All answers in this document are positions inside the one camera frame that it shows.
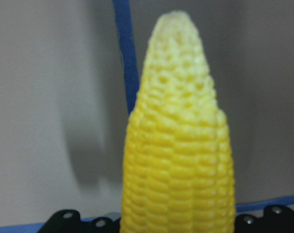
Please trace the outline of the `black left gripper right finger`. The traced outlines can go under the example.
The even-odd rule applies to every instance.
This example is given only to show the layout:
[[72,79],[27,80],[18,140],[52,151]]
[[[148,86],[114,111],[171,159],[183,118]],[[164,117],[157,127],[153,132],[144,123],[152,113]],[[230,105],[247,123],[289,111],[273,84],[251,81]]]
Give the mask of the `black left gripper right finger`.
[[294,210],[284,205],[268,205],[263,215],[240,214],[235,218],[236,233],[294,233]]

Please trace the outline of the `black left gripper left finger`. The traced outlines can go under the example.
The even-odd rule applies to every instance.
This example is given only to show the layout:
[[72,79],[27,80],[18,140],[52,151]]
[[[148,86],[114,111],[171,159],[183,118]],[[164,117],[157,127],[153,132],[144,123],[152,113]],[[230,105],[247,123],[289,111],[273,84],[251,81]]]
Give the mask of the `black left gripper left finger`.
[[121,216],[109,213],[93,219],[81,219],[78,211],[64,209],[55,212],[39,229],[41,233],[118,233]]

